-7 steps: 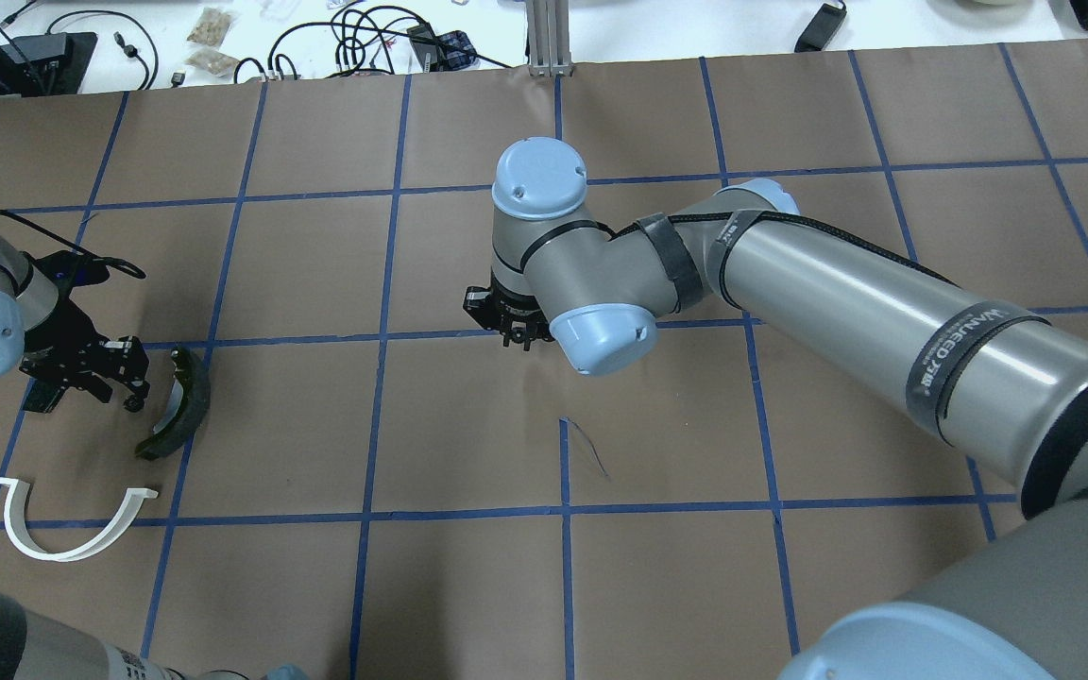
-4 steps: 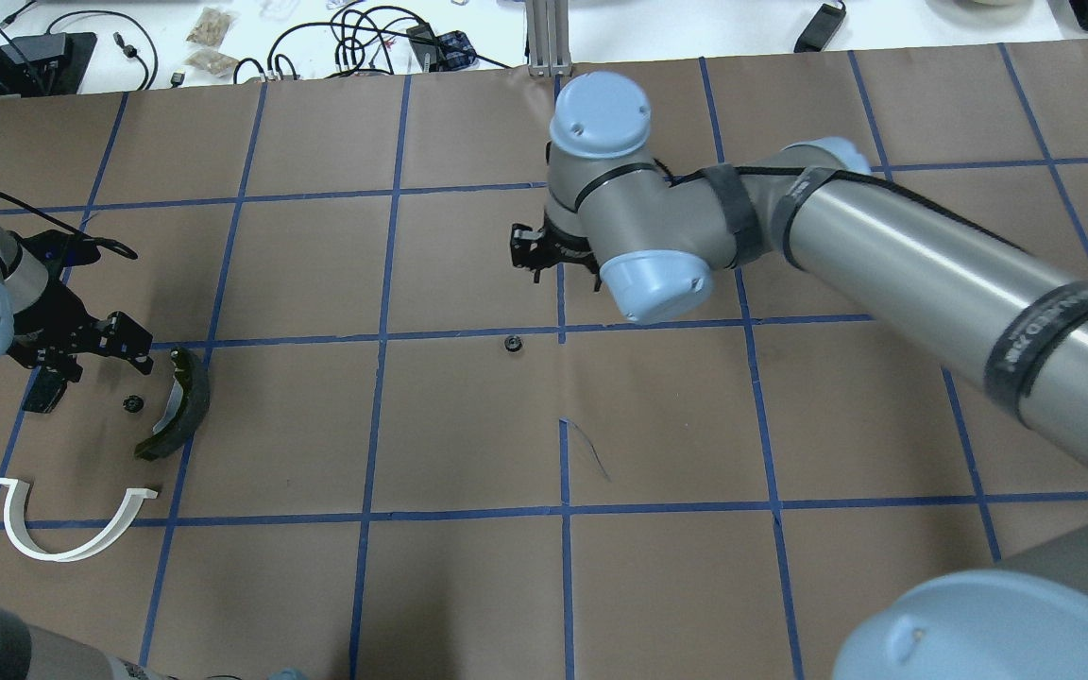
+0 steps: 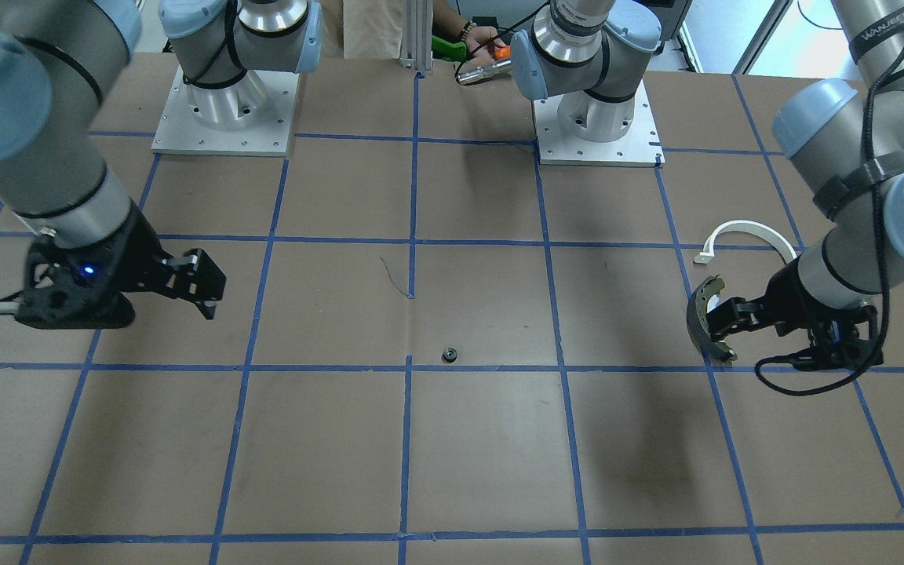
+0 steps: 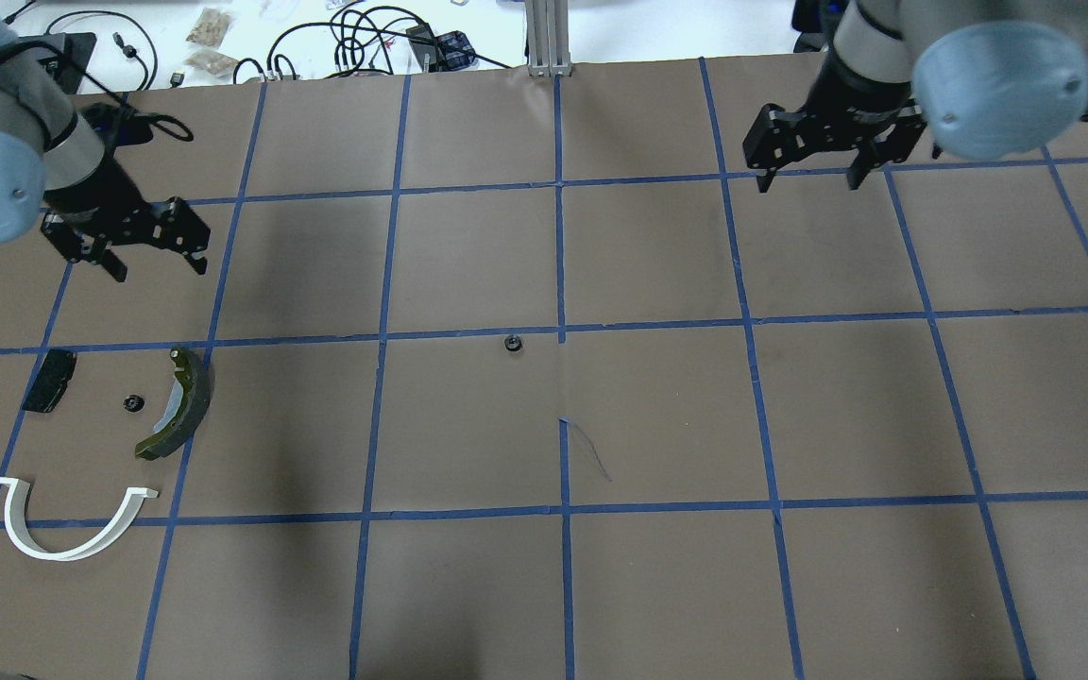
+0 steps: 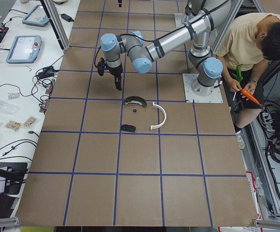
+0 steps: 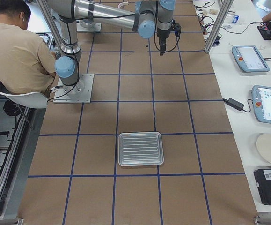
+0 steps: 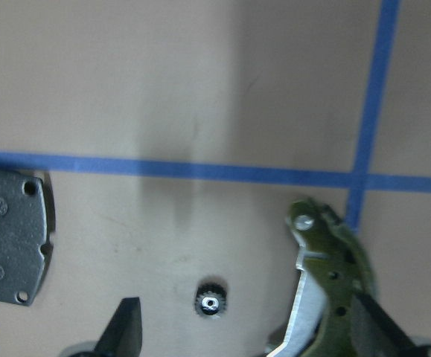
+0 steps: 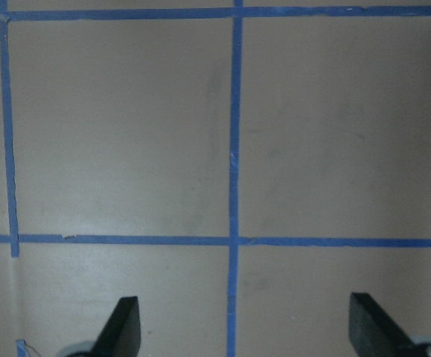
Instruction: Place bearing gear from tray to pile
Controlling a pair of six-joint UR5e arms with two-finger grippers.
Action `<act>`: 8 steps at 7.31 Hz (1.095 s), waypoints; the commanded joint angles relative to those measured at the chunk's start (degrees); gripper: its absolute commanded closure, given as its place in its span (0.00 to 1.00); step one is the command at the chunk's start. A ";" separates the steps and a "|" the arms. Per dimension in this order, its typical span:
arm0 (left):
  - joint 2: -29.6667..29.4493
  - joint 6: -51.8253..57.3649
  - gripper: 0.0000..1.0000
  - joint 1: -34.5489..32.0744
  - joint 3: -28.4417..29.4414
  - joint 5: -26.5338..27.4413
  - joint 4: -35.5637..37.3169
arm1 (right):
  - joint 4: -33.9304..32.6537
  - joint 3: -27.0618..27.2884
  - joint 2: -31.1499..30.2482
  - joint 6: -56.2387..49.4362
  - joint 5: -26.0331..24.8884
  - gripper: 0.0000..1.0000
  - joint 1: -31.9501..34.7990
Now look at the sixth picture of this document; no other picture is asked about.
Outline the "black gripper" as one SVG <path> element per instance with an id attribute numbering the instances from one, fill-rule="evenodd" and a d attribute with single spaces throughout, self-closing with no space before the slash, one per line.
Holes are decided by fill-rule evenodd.
<path id="1" fill-rule="evenodd" d="M 161 22 L 157 23 L 157 37 L 159 39 L 159 47 L 160 47 L 160 56 L 164 55 L 166 51 L 166 39 L 169 37 L 171 32 L 172 22 Z"/>

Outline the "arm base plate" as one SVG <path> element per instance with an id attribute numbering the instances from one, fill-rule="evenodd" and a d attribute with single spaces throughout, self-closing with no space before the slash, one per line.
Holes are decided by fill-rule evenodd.
<path id="1" fill-rule="evenodd" d="M 77 31 L 84 33 L 98 33 L 101 32 L 102 24 L 98 22 L 89 23 L 87 20 L 77 21 Z"/>
<path id="2" fill-rule="evenodd" d="M 56 89 L 53 103 L 55 104 L 78 104 L 90 103 L 94 74 L 81 74 L 79 82 L 73 87 L 64 86 Z"/>

